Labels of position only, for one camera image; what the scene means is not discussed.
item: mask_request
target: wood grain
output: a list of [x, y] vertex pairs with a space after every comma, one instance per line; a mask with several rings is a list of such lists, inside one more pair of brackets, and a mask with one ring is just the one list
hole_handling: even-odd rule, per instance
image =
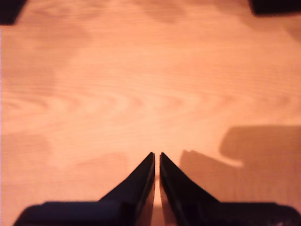
[[[221, 199], [301, 211], [300, 15], [257, 18], [246, 0], [31, 0], [1, 41], [1, 225], [45, 200], [99, 199], [149, 152], [157, 174], [165, 152]], [[235, 190], [218, 190], [210, 161]], [[239, 178], [254, 167], [289, 178], [249, 188]]]

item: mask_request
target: wooden surface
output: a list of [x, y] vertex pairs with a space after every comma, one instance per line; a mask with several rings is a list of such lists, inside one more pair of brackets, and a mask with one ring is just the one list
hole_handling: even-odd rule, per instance
[[1, 63], [3, 226], [30, 204], [99, 199], [149, 152], [156, 174], [165, 152], [218, 199], [301, 211], [300, 15], [31, 0], [1, 27]]

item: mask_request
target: black plastic part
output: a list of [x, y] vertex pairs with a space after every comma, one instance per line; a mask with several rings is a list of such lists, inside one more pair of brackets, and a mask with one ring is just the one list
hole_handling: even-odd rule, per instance
[[301, 0], [249, 0], [255, 15], [301, 12]]
[[150, 153], [117, 187], [96, 202], [46, 202], [26, 208], [14, 226], [134, 226], [155, 181]]
[[292, 207], [220, 202], [189, 179], [164, 153], [160, 180], [179, 226], [301, 226]]
[[0, 1], [0, 25], [13, 25], [24, 7], [26, 0]]

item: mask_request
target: black object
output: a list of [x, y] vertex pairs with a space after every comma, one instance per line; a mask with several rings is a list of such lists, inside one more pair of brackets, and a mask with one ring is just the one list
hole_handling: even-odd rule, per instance
[[179, 226], [301, 226], [301, 216], [289, 206], [218, 201], [164, 153], [160, 180]]
[[26, 208], [15, 226], [134, 226], [155, 181], [150, 153], [117, 187], [97, 202], [46, 202]]
[[301, 12], [301, 0], [249, 0], [255, 15]]
[[1, 0], [0, 25], [13, 25], [25, 3], [26, 0]]

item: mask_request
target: light wooden table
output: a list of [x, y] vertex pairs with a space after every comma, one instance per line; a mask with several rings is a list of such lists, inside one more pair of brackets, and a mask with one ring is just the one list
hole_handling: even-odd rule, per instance
[[[31, 0], [1, 27], [1, 63], [3, 226], [30, 204], [99, 199], [149, 152], [156, 174], [165, 152], [221, 200], [301, 211], [300, 15]], [[153, 225], [160, 206], [157, 183]]]

